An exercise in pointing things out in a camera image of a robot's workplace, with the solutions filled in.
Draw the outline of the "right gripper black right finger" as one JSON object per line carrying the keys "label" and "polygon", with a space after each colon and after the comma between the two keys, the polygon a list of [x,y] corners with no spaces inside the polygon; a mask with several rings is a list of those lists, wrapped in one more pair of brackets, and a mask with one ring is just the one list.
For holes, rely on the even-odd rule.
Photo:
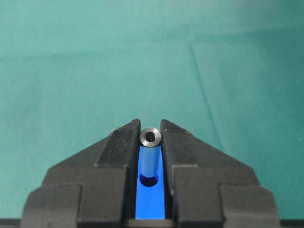
{"label": "right gripper black right finger", "polygon": [[278,228],[272,192],[253,169],[162,120],[171,212],[179,228]]}

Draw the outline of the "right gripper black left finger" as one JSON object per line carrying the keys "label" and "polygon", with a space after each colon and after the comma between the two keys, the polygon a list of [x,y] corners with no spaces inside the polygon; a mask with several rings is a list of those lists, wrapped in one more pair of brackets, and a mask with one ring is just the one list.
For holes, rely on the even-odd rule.
{"label": "right gripper black left finger", "polygon": [[140,129],[134,119],[49,168],[28,196],[21,227],[118,228],[134,217]]}

